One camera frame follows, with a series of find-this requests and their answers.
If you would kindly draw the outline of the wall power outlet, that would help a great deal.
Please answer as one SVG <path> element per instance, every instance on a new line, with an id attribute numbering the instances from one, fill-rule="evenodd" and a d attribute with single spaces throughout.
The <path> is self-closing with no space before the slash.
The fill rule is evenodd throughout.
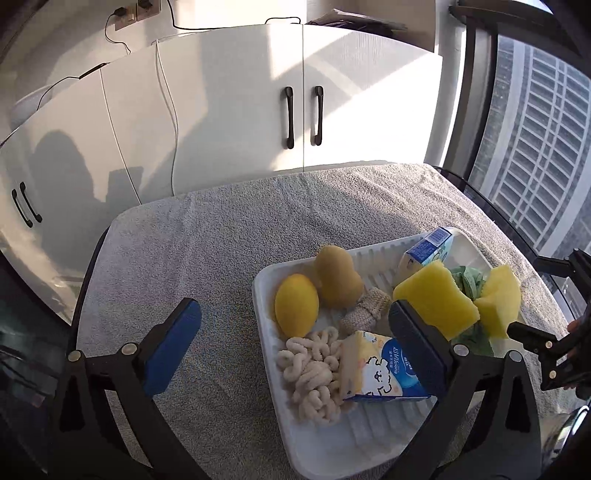
<path id="1" fill-rule="evenodd" d="M 134 23 L 158 15 L 161 11 L 160 0 L 140 0 L 114 11 L 114 28 L 121 30 Z"/>

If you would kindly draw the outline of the green cloth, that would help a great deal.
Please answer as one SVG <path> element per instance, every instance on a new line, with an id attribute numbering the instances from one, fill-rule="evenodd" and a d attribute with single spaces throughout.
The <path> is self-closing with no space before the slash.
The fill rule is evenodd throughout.
<path id="1" fill-rule="evenodd" d="M 452 268 L 451 273 L 459 289 L 470 300 L 474 301 L 481 296 L 485 279 L 480 270 L 470 266 L 458 266 Z M 452 339 L 451 343 L 463 344 L 477 355 L 494 356 L 489 337 L 480 321 Z"/>

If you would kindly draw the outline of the yellow sponge block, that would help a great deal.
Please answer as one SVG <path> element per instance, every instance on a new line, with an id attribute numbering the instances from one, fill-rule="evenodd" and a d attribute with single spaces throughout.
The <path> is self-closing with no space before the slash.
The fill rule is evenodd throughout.
<path id="1" fill-rule="evenodd" d="M 393 300 L 406 300 L 422 317 L 452 340 L 473 326 L 480 313 L 473 301 L 456 284 L 441 260 L 423 267 L 394 287 Z"/>

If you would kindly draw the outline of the white cabinet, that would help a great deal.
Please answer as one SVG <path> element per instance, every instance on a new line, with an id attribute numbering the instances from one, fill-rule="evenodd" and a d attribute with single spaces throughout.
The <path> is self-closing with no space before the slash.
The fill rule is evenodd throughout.
<path id="1" fill-rule="evenodd" d="M 129 208 L 281 172 L 423 162 L 442 65 L 431 51 L 378 35 L 277 24 L 181 35 L 110 62 L 2 144 L 2 254 L 70 322 L 99 237 Z M 317 85 L 325 90 L 321 146 L 312 144 Z"/>

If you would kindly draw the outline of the tan potato toy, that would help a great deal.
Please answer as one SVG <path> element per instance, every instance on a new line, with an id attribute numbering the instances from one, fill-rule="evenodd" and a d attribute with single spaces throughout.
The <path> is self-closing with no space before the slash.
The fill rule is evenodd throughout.
<path id="1" fill-rule="evenodd" d="M 349 309 L 363 295 L 363 280 L 348 251 L 325 245 L 315 257 L 315 272 L 320 280 L 322 299 L 330 308 Z"/>

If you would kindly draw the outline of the beige knitted roll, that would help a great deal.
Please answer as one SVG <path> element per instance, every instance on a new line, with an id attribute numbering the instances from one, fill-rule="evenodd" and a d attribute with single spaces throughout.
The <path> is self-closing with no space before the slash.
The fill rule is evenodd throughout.
<path id="1" fill-rule="evenodd" d="M 391 303 L 391 297 L 384 291 L 370 288 L 339 321 L 339 332 L 343 335 L 351 335 L 356 331 L 374 332 L 387 316 Z"/>

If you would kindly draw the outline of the cream chunky yarn bundle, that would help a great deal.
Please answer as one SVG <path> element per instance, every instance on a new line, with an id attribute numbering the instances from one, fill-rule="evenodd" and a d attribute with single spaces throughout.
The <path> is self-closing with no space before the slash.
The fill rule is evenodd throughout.
<path id="1" fill-rule="evenodd" d="M 303 421 L 331 425 L 342 413 L 342 340 L 339 330 L 329 326 L 305 337 L 290 337 L 276 354 L 283 380 L 293 387 L 291 402 Z"/>

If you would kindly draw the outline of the yellow lemon toy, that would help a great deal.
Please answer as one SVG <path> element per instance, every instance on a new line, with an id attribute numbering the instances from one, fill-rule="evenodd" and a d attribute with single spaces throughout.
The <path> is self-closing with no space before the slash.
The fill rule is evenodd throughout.
<path id="1" fill-rule="evenodd" d="M 293 274 L 280 283 L 274 297 L 274 315 L 287 338 L 307 335 L 315 325 L 318 310 L 318 290 L 307 276 Z"/>

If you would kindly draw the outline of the white ribbed plastic tray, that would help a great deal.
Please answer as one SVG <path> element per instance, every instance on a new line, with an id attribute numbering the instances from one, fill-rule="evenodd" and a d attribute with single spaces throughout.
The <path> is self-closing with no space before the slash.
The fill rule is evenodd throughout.
<path id="1" fill-rule="evenodd" d="M 470 266 L 484 276 L 493 268 L 483 251 L 463 230 L 446 226 L 454 236 L 444 264 Z M 426 234 L 407 236 L 349 250 L 365 289 L 392 293 L 402 255 Z M 252 302 L 259 328 L 273 407 L 287 458 L 294 471 L 308 479 L 342 479 L 387 463 L 402 453 L 428 417 L 437 399 L 363 402 L 342 413 L 339 422 L 318 425 L 301 420 L 291 402 L 294 388 L 283 380 L 276 354 L 286 337 L 274 320 L 274 297 L 284 278 L 300 273 L 315 279 L 314 258 L 271 264 L 252 283 Z"/>

